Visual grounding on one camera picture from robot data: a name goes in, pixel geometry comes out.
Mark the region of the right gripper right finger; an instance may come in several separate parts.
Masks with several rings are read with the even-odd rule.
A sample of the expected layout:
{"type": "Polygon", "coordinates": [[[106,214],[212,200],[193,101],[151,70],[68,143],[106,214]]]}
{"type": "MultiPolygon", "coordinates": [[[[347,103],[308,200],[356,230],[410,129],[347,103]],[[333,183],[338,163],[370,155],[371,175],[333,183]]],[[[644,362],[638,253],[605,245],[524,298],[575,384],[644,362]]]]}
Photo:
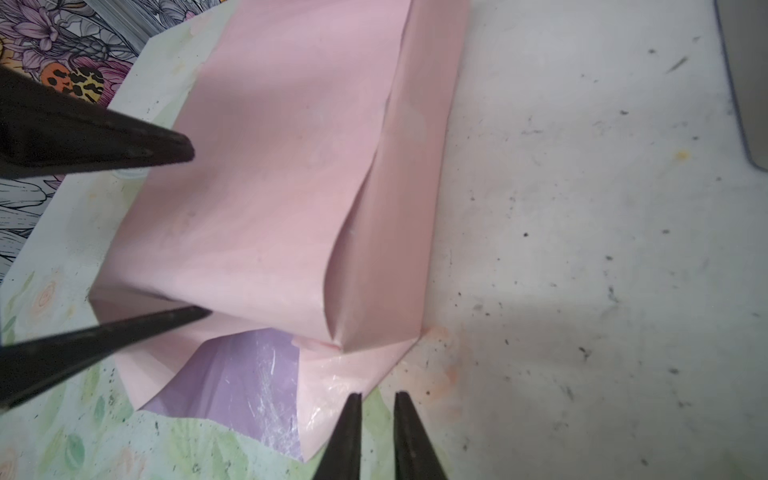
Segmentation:
{"type": "Polygon", "coordinates": [[[396,480],[447,480],[410,395],[395,395],[393,440],[396,480]]]}

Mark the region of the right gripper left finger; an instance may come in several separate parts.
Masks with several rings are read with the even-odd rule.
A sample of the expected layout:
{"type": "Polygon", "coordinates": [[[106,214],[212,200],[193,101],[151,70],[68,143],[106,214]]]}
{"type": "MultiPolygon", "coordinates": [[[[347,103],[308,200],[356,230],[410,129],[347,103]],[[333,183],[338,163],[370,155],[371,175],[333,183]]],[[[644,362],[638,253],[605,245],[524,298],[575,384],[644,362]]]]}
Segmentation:
{"type": "Polygon", "coordinates": [[[362,446],[362,394],[348,396],[313,480],[359,480],[362,446]]]}

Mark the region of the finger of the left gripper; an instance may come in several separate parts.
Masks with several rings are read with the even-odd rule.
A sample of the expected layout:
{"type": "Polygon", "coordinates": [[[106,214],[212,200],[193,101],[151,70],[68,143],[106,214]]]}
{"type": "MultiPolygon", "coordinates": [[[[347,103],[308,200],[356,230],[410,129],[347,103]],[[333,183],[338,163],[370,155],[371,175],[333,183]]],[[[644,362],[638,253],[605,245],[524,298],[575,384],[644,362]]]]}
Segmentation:
{"type": "Polygon", "coordinates": [[[1,407],[13,409],[124,348],[211,314],[185,306],[3,346],[1,407]]]}
{"type": "Polygon", "coordinates": [[[1,69],[1,177],[17,180],[190,162],[183,134],[1,69]]]}

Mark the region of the purple wrapping paper sheet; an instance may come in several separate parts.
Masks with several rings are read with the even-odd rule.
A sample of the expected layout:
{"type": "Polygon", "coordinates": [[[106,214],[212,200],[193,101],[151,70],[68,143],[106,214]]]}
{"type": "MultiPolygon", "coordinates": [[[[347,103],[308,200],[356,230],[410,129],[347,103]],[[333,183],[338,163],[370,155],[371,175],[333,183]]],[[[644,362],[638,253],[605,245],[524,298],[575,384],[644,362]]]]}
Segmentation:
{"type": "Polygon", "coordinates": [[[465,1],[241,1],[90,291],[100,323],[209,316],[119,352],[132,404],[292,456],[422,329],[465,1]]]}

